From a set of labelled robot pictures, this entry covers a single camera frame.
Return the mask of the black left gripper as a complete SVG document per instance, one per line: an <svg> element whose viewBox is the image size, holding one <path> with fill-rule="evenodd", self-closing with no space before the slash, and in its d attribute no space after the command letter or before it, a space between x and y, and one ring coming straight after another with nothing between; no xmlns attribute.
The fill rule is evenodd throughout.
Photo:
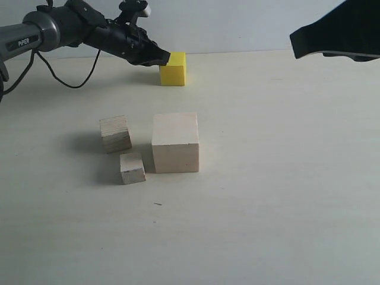
<svg viewBox="0 0 380 285"><path fill-rule="evenodd" d="M145 67L165 66L171 53L159 48L140 27L128 24L107 23L107 27L95 28L85 40L86 45L126 60L130 64Z"/></svg>

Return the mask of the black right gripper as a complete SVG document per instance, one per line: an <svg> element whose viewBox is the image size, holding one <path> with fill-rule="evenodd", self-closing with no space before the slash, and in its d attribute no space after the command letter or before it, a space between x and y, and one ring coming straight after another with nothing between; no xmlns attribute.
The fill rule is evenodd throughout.
<svg viewBox="0 0 380 285"><path fill-rule="evenodd" d="M316 53L355 62L379 59L379 1L343 1L289 38L296 59Z"/></svg>

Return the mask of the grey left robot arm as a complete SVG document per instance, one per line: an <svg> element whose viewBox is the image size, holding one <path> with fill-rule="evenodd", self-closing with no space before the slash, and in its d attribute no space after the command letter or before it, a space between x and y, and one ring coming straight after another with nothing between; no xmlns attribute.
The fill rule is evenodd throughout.
<svg viewBox="0 0 380 285"><path fill-rule="evenodd" d="M1 88L1 96L12 92L41 57L64 46L77 48L84 44L126 60L135 66L165 66L170 52L149 39L147 31L137 26L139 18L147 18L151 9L147 1L121 1L120 15L106 18L86 1L66 1L61 7L47 1L28 13L22 23L1 27L1 83L9 80L5 61L30 52L30 61L9 89Z"/></svg>

